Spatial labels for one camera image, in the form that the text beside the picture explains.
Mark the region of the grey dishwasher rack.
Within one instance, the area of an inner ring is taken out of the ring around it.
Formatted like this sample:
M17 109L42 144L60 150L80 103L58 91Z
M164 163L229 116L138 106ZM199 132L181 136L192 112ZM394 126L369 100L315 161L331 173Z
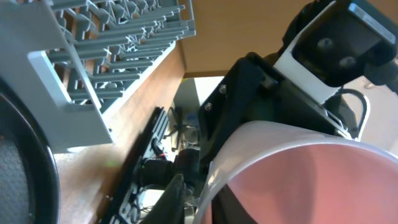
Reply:
M1 132L55 154L111 143L108 119L195 33L191 1L2 1Z

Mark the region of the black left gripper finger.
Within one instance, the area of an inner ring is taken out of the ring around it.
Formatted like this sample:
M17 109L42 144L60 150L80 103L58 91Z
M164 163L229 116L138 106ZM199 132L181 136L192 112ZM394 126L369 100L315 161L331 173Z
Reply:
M184 224L185 182L176 174L141 224Z

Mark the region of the pink cup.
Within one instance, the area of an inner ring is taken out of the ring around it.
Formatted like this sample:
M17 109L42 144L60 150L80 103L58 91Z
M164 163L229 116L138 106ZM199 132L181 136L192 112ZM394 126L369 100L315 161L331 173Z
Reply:
M267 121L240 126L214 158L195 223L396 223L397 158Z

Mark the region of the round black serving tray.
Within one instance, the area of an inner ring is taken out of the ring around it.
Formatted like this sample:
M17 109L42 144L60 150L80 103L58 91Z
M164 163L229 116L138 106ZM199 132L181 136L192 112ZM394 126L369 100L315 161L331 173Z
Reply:
M1 224L58 223L57 166L43 131L1 82Z

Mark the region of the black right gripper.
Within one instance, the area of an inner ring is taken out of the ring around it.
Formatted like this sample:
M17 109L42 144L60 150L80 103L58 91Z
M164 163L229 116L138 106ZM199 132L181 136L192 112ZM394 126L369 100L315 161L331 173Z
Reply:
M273 69L277 53L238 59L198 110L200 164L209 166L232 133L250 121L271 121L360 139L361 125L342 93L318 104Z

